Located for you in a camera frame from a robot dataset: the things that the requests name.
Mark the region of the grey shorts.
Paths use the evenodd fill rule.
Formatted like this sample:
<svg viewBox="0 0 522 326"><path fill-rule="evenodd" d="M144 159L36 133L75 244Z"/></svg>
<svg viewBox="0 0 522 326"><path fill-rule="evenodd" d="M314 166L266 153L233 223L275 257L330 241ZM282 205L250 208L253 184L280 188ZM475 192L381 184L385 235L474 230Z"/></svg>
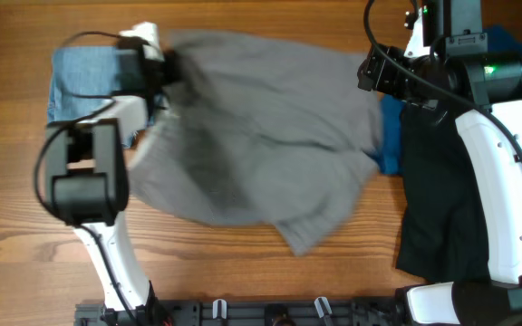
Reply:
<svg viewBox="0 0 522 326"><path fill-rule="evenodd" d="M132 194L207 225L269 224L296 255L353 213L378 167L362 53L235 32L169 35L179 81L129 169Z"/></svg>

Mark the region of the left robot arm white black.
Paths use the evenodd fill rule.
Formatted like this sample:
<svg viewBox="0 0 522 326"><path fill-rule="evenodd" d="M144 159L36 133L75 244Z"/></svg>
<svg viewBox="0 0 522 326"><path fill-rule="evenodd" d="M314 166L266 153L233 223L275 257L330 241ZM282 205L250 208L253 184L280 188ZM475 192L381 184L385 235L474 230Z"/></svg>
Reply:
<svg viewBox="0 0 522 326"><path fill-rule="evenodd" d="M173 320L156 297L127 233L130 185L121 145L151 118L165 60L156 41L123 35L115 40L117 50L133 51L140 85L99 94L99 108L47 125L34 166L36 177L45 176L45 190L35 195L85 244L104 290L100 321L170 325Z"/></svg>

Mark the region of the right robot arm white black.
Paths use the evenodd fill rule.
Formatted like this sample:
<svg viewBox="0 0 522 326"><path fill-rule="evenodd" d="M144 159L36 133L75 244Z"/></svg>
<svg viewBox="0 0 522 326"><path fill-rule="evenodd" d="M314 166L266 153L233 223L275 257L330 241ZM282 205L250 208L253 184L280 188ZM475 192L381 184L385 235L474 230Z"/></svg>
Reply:
<svg viewBox="0 0 522 326"><path fill-rule="evenodd" d="M359 87L404 103L400 268L423 284L357 310L388 325L522 325L522 55L491 52L478 1L417 1L406 49Z"/></svg>

